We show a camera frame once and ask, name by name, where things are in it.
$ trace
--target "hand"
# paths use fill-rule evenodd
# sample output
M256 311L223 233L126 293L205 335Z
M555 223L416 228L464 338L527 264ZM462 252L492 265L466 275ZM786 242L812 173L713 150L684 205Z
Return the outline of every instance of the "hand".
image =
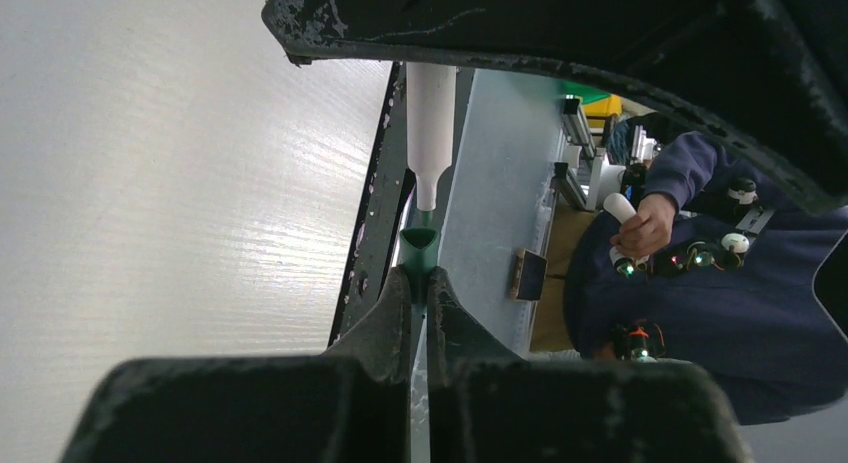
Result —
M652 255L671 243L671 228L676 215L677 204L670 196L652 193L642 199L636 216L621 225L621 230L610 243L630 258Z
M613 346L612 342L604 345L603 348L596 351L592 356L596 360L617 360L618 359L618 358L615 357L615 347Z

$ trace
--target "white plastic nozzle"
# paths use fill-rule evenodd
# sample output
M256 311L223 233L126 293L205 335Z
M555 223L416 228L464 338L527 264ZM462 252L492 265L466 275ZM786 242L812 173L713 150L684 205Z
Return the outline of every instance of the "white plastic nozzle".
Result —
M621 193L613 193L606 197L604 199L604 209L621 224L636 216L636 210L633 208L633 205Z
M439 178L453 163L456 68L408 63L407 164L415 173L418 209L436 209Z
M727 251L740 255L748 252L748 249L751 248L751 242L745 235L728 233L721 239L721 246Z

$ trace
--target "white panel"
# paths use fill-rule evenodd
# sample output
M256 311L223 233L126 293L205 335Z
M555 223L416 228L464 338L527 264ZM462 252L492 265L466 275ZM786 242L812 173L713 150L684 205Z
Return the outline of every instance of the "white panel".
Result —
M325 344L389 65L264 2L0 0L0 461L123 359Z
M551 213L553 163L561 153L556 80L478 70L439 264L466 310L501 343L527 349L532 304L509 298L515 251L539 251Z

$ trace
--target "white wall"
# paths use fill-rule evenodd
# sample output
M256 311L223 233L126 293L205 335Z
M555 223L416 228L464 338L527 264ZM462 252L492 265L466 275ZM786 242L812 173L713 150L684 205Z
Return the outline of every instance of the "white wall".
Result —
M265 0L0 0L0 461L142 355L326 342L388 64L297 69Z

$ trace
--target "wire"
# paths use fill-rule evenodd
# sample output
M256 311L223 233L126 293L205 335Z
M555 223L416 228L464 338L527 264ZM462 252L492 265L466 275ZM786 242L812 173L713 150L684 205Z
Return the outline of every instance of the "wire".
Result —
M742 257L739 256L739 253L733 253L733 256L735 256L736 261L739 262L739 265L737 266L737 268L741 267L745 263L744 261L742 261ZM724 271L724 268L718 266L718 263L713 263L713 266L715 266L716 268L718 268L721 271Z
M689 260L686 262L686 271L689 271L692 267L692 262L695 261L695 255L698 254L698 250L696 248L692 248L689 250Z
M657 357L665 356L665 335L663 335L662 328L660 328L660 325L654 323L654 326L657 328L657 331L660 333L660 344L663 347L662 353L657 355Z

